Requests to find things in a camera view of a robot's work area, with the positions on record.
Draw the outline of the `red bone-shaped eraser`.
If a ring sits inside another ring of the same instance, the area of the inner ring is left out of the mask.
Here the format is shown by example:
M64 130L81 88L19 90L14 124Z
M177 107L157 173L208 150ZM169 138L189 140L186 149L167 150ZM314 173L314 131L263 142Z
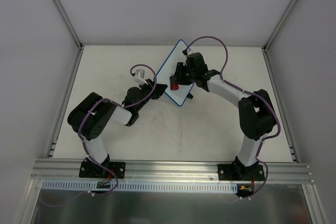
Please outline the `red bone-shaped eraser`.
M176 84L176 83L172 83L172 84L170 85L170 89L171 89L172 91L177 91L177 90L179 89L179 85Z

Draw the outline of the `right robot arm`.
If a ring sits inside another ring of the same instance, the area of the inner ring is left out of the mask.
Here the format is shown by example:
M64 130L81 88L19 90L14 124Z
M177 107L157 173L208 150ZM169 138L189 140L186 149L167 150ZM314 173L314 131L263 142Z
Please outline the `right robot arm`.
M196 84L206 92L215 94L233 104L238 109L239 125L244 134L239 154L224 171L231 179L245 180L253 175L258 166L257 156L262 140L278 123L267 91L246 91L223 79L217 70L209 70L201 53L188 54L185 62L178 62L174 75L170 76L170 89Z

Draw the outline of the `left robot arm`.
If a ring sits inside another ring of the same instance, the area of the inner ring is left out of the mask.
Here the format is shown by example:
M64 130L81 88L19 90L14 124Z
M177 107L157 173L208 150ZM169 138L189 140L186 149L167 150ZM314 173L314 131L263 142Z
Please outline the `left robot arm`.
M129 88L121 105L90 93L69 114L67 123L78 134L87 154L81 162L80 178L123 179L124 162L113 162L107 153L101 137L110 121L132 126L139 118L139 111L150 101L159 99L166 90L166 84L155 84L147 79L139 87Z

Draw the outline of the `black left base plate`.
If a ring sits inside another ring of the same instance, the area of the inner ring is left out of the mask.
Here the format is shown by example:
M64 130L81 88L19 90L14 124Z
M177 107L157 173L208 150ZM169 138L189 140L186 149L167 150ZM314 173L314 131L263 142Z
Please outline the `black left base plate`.
M79 177L80 178L107 178L111 173L108 170L111 170L116 175L117 179L124 179L126 171L125 162L113 162L109 161L104 163L104 168L101 168L92 161L84 160L81 162Z

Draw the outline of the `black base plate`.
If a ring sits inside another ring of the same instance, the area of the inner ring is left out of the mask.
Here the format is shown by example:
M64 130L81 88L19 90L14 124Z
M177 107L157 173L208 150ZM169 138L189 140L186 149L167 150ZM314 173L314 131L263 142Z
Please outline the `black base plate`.
M111 173L108 170L111 170L116 175L117 179L124 179L126 171L125 162L113 162L109 161L104 163L104 168L101 168L92 161L84 160L81 162L79 177L80 178L107 178Z
M220 181L252 181L254 179L255 181L263 182L265 180L264 169L260 164L249 167L237 164L218 164L217 173Z

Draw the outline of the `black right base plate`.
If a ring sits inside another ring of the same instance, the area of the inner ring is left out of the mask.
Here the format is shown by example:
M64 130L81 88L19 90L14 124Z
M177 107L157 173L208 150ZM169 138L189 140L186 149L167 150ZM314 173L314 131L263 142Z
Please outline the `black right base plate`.
M260 164L249 167L237 164L218 164L217 173L220 181L252 181L254 179L255 181L263 182L265 180L264 169Z

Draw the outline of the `aluminium mounting rail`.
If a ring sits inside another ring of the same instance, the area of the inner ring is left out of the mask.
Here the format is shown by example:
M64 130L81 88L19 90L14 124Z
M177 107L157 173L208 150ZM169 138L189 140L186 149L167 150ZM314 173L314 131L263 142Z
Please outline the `aluminium mounting rail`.
M82 160L38 159L31 179L77 179ZM216 162L125 161L125 180L140 182L218 182ZM304 163L268 163L271 184L314 184L310 166Z

